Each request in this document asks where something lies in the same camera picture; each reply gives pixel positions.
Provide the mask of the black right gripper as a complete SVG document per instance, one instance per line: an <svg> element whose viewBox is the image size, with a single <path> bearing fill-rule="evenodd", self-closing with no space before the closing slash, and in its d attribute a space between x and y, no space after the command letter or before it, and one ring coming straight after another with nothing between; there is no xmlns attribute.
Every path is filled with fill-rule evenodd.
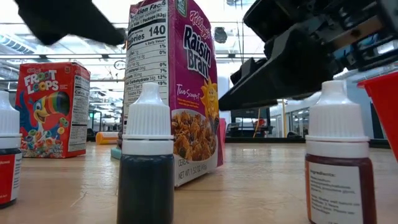
<svg viewBox="0 0 398 224"><path fill-rule="evenodd" d="M397 61L397 0L257 0L243 22L271 57L251 57L230 76L221 111L305 98L333 79L337 61L360 71Z"/></svg>

